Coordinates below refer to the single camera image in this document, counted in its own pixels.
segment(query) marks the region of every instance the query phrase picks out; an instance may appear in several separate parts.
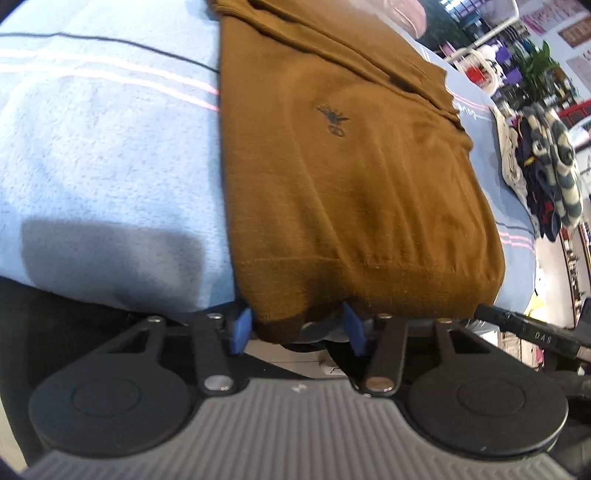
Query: embroidered logo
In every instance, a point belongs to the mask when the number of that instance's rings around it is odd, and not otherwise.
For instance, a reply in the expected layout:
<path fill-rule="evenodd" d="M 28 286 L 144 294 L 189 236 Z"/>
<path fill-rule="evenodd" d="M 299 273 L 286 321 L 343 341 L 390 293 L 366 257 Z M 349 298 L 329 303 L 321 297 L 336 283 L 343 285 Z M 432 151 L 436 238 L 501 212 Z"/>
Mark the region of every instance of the embroidered logo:
<path fill-rule="evenodd" d="M 343 116 L 342 113 L 338 113 L 328 105 L 317 106 L 320 112 L 322 112 L 326 119 L 329 121 L 329 132 L 337 137 L 344 137 L 345 131 L 341 127 L 341 124 L 348 120 L 347 117 Z"/>

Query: metal screw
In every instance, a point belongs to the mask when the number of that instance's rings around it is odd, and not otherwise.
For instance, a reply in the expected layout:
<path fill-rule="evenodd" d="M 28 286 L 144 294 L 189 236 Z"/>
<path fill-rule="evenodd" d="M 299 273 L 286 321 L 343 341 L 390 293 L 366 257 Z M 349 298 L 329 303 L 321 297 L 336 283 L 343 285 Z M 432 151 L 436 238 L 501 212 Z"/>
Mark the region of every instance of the metal screw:
<path fill-rule="evenodd" d="M 234 380 L 227 375 L 212 375 L 211 377 L 207 377 L 205 382 L 203 382 L 205 388 L 214 392 L 227 392 L 233 385 Z"/>
<path fill-rule="evenodd" d="M 394 382 L 387 377 L 369 377 L 365 388 L 374 393 L 386 393 L 394 389 Z"/>

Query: sweater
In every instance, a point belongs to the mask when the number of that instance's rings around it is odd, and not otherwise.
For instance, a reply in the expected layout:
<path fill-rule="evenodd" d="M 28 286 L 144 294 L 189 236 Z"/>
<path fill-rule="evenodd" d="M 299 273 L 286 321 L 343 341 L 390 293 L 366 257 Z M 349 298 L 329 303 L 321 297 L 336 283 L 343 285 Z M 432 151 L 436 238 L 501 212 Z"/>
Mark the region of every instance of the sweater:
<path fill-rule="evenodd" d="M 505 264 L 445 72 L 342 0 L 216 0 L 230 253 L 260 337 L 469 317 Z"/>

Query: gray ribbed panel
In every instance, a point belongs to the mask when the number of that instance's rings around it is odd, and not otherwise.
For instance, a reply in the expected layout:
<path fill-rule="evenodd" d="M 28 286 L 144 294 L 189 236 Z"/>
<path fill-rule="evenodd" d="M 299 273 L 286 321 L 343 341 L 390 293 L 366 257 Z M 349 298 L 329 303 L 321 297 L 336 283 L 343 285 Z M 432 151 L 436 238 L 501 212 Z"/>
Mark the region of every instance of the gray ribbed panel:
<path fill-rule="evenodd" d="M 149 452 L 113 460 L 51 452 L 24 476 L 31 480 L 573 479 L 545 454 L 489 463 L 439 450 L 411 429 L 393 402 L 365 398 L 346 380 L 253 380 L 238 395 L 207 400 L 185 430 Z"/>

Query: bed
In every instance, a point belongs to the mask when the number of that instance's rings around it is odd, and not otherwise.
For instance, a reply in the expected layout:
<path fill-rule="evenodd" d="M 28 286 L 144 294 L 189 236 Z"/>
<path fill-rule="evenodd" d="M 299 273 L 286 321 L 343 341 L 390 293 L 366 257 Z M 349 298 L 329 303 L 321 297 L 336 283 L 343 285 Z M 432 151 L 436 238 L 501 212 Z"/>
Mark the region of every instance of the bed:
<path fill-rule="evenodd" d="M 501 176 L 492 102 L 400 33 L 449 71 L 504 248 L 496 304 L 523 312 L 535 240 Z M 205 0 L 28 0 L 0 25 L 1 276 L 172 316 L 235 299 L 218 44 Z"/>

